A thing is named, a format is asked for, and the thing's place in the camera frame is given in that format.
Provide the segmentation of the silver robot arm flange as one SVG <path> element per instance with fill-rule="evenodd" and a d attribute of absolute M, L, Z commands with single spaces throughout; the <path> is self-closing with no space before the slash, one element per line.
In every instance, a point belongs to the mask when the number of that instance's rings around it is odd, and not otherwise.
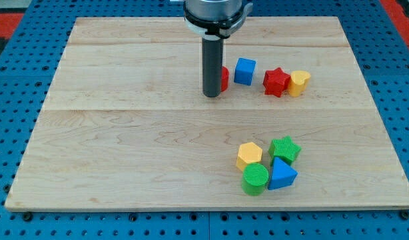
<path fill-rule="evenodd" d="M 252 9 L 252 2 L 242 0 L 186 0 L 183 3 L 186 26 L 208 41 L 228 39 L 243 26 Z"/>

